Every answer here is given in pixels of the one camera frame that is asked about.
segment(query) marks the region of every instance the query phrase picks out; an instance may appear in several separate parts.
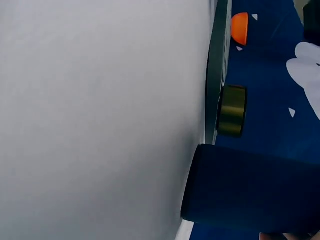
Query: white surface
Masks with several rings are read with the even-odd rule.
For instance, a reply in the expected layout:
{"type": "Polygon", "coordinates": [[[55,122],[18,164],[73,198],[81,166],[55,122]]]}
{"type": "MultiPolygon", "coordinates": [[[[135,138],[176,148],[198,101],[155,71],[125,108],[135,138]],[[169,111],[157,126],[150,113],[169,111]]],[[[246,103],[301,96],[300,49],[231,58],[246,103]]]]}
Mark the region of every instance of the white surface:
{"type": "Polygon", "coordinates": [[[172,240],[214,4],[0,1],[0,238],[172,240]]]}
{"type": "Polygon", "coordinates": [[[296,58],[286,63],[292,79],[304,89],[305,95],[320,120],[320,47],[300,42],[295,47],[296,58]]]}

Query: blue fabric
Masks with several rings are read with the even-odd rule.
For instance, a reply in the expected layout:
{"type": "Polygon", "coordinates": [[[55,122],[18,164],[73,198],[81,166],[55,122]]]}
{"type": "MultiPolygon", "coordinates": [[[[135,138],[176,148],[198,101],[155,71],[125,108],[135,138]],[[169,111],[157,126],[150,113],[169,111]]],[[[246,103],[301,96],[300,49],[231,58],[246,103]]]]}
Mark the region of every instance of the blue fabric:
{"type": "MultiPolygon", "coordinates": [[[[293,1],[234,0],[232,15],[241,12],[249,14],[247,46],[231,41],[226,82],[248,87],[246,121],[242,138],[218,136],[216,145],[319,163],[320,121],[286,68],[303,40],[293,1]],[[288,108],[295,110],[293,118],[288,108]]],[[[195,224],[190,239],[257,240],[258,236],[258,232],[195,224]]]]}

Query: white cloud shape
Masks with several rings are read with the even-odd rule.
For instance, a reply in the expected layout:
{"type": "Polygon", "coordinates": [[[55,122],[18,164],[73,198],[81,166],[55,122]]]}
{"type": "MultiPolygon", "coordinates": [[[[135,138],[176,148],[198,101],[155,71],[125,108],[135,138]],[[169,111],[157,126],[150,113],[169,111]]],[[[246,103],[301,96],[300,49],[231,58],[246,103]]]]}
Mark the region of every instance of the white cloud shape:
{"type": "Polygon", "coordinates": [[[292,79],[299,84],[320,120],[320,47],[300,42],[295,47],[296,58],[286,62],[292,79]]]}

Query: orange object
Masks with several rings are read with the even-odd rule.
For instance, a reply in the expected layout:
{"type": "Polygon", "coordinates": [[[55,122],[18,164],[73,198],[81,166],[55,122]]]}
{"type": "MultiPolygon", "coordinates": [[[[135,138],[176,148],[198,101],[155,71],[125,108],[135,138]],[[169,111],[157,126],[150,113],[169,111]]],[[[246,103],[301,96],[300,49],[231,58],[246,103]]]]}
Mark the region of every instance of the orange object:
{"type": "Polygon", "coordinates": [[[247,44],[248,21],[247,12],[238,13],[231,20],[231,36],[238,44],[243,46],[247,44]]]}

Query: gold cylinder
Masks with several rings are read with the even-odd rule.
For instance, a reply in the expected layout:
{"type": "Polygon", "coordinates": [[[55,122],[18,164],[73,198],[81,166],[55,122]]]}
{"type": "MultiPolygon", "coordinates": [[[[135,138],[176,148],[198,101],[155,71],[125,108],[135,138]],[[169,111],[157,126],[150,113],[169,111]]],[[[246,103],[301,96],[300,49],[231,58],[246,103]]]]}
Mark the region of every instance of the gold cylinder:
{"type": "Polygon", "coordinates": [[[239,138],[245,124],[247,89],[238,85],[224,85],[217,114],[217,132],[239,138]]]}

